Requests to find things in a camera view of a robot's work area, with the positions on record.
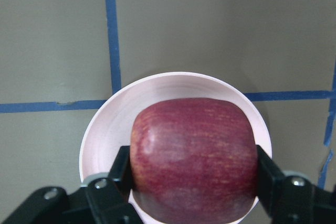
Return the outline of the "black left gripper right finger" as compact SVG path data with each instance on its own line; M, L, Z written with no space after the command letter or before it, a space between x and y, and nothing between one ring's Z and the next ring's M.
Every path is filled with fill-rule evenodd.
M271 223L335 223L335 191L312 184L299 173L285 173L257 145L257 196Z

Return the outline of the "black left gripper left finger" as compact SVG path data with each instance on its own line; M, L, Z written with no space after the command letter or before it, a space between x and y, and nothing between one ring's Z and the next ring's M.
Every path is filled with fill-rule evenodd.
M129 203L133 178L130 147L120 147L106 177L92 180L86 197L95 223L141 223L142 219Z

